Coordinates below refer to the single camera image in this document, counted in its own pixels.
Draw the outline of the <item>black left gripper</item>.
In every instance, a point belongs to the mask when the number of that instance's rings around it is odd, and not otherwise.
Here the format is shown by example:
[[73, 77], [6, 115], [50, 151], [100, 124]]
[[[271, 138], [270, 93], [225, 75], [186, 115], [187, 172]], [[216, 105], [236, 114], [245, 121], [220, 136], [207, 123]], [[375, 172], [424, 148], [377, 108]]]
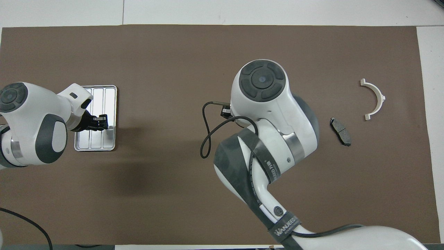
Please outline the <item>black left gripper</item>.
[[85, 111], [81, 117], [79, 124], [73, 128], [73, 132], [81, 132], [84, 130], [103, 131], [109, 128], [108, 125], [99, 125], [99, 122], [107, 122], [108, 116], [102, 114], [97, 116], [91, 115], [89, 111]]

